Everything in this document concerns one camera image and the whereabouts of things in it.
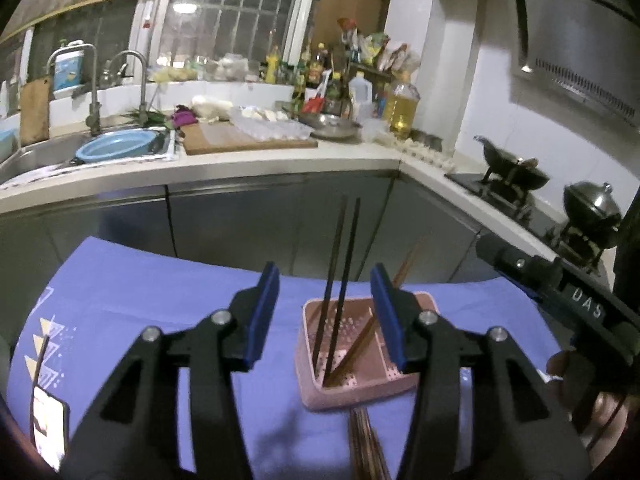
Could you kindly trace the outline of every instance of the pink basket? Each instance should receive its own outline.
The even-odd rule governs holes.
[[[428,292],[416,292],[415,297],[423,310],[438,312],[438,307]],[[398,371],[389,358],[379,326],[374,337],[361,349],[351,370],[340,378],[339,385],[322,387],[320,381],[326,368],[336,303],[337,301],[332,300],[329,304],[318,356],[318,378],[312,372],[311,355],[318,330],[322,300],[309,300],[303,307],[302,327],[298,333],[296,345],[296,374],[302,403],[309,410],[320,411],[381,399],[413,388],[418,383],[418,375],[404,375]],[[353,341],[372,317],[372,313],[372,298],[347,298],[344,301],[332,369],[340,363]]]

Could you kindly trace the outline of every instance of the black pot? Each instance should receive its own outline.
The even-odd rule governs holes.
[[[527,166],[522,158],[498,148],[489,139],[475,136],[475,140],[484,146],[484,160],[493,173],[499,174],[507,184],[519,186],[523,190],[540,189],[549,176],[538,168]]]
[[[564,211],[572,226],[577,227],[601,249],[618,244],[618,228],[622,215],[613,198],[609,184],[597,186],[579,182],[564,188]]]

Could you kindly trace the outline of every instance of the white countertop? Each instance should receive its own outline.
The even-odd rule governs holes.
[[[85,168],[0,190],[0,214],[137,187],[183,184],[223,178],[329,171],[399,170],[437,193],[509,243],[531,255],[553,260],[556,254],[497,209],[446,179],[440,168],[377,144],[337,144],[320,140],[315,149],[186,155],[176,160]],[[458,164],[456,171],[465,171]],[[612,257],[604,259],[613,282]]]

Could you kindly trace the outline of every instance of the cutting board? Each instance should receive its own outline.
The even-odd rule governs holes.
[[[20,90],[20,143],[49,139],[49,77],[27,83]]]
[[[316,148],[318,141],[255,140],[231,123],[190,124],[181,128],[187,155],[204,153],[245,152],[248,150],[280,150],[283,148]]]

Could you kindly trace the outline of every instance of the table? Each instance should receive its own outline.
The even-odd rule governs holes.
[[[255,285],[257,279],[258,274],[248,270],[207,266],[88,238],[53,277],[20,335],[7,393],[20,428],[28,434],[30,368],[44,331],[51,339],[40,385],[69,404],[72,437],[95,394],[144,327],[153,324],[165,332],[190,328],[213,310],[227,307],[239,289]],[[406,289],[430,292],[441,313],[459,328],[484,333],[498,324],[506,327],[539,369],[544,370],[547,359],[559,351],[535,305],[507,280]],[[283,276],[263,358],[251,373],[233,376],[257,480],[351,477],[346,413],[308,412],[294,371],[302,305],[323,291],[322,280]],[[369,294],[369,283],[349,284],[348,296]],[[408,392],[369,406],[392,475],[398,471],[414,398],[415,393]],[[467,424],[468,414],[461,418]],[[178,391],[178,438],[180,462],[193,470],[184,374]]]

